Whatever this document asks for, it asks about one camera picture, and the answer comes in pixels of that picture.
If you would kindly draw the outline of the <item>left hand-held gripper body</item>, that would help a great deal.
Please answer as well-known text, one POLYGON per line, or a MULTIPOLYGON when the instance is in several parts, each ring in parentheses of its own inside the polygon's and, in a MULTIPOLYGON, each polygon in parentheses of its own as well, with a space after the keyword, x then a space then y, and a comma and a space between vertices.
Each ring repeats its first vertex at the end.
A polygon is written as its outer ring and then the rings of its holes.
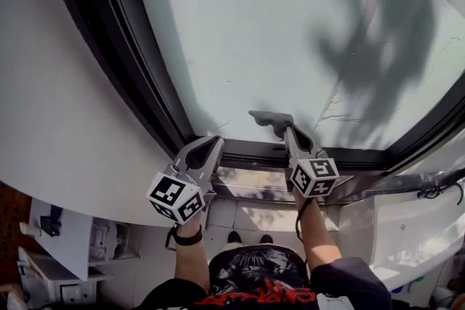
POLYGON ((162 216, 186 224, 213 199, 213 175, 214 167, 182 171, 168 165, 155 175, 145 197, 162 216))

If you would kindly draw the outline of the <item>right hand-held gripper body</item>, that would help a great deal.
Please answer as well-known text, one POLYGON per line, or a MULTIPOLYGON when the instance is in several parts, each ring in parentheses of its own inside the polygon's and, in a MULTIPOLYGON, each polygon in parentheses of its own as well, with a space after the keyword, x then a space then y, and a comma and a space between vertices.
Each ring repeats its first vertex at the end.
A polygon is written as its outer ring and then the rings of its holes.
POLYGON ((339 180, 333 158, 289 158, 288 192, 296 189, 304 198, 330 195, 339 180))

